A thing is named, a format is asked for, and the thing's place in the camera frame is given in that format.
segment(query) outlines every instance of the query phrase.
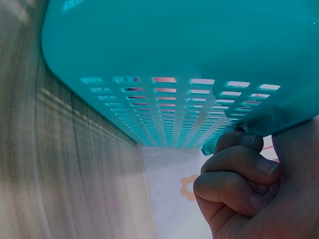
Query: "wooden surface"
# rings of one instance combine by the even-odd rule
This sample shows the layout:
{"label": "wooden surface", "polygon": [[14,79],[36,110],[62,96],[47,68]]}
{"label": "wooden surface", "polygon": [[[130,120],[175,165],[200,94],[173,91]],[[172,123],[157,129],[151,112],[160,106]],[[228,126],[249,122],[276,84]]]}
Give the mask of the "wooden surface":
{"label": "wooden surface", "polygon": [[46,0],[0,0],[0,239],[156,239],[139,146],[45,67]]}

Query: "flower pattern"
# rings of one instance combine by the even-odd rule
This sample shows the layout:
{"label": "flower pattern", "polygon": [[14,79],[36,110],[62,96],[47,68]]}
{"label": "flower pattern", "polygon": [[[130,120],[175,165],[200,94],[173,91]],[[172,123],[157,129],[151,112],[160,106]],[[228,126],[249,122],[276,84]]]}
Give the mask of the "flower pattern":
{"label": "flower pattern", "polygon": [[180,194],[183,195],[184,197],[186,197],[188,200],[190,201],[195,201],[195,194],[194,192],[191,192],[187,189],[187,186],[190,183],[195,182],[195,179],[198,178],[199,175],[197,174],[193,174],[189,177],[184,177],[181,180],[181,188],[180,188]]}

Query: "hand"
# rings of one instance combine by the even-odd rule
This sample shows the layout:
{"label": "hand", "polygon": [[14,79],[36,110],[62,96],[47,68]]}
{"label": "hand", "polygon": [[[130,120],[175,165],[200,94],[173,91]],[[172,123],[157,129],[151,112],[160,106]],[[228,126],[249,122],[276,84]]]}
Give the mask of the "hand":
{"label": "hand", "polygon": [[262,137],[240,127],[218,140],[194,182],[214,239],[319,238],[319,118],[273,143],[280,163],[261,156]]}

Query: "plastic basket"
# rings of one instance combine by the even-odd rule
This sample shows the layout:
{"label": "plastic basket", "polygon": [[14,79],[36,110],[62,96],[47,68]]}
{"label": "plastic basket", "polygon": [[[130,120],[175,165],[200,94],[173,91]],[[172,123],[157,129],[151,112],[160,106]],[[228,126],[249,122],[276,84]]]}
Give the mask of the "plastic basket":
{"label": "plastic basket", "polygon": [[319,22],[304,1],[51,0],[51,70],[147,146],[267,136],[319,113]]}

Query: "knuckle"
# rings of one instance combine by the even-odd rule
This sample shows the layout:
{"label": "knuckle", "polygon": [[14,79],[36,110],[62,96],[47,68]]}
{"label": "knuckle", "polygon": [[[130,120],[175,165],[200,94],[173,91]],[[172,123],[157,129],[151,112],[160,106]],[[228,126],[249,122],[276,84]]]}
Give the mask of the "knuckle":
{"label": "knuckle", "polygon": [[226,180],[224,180],[224,185],[222,186],[222,188],[224,190],[233,190],[234,187],[236,187],[236,185],[238,185],[240,180],[241,180],[241,176],[239,174],[229,172]]}

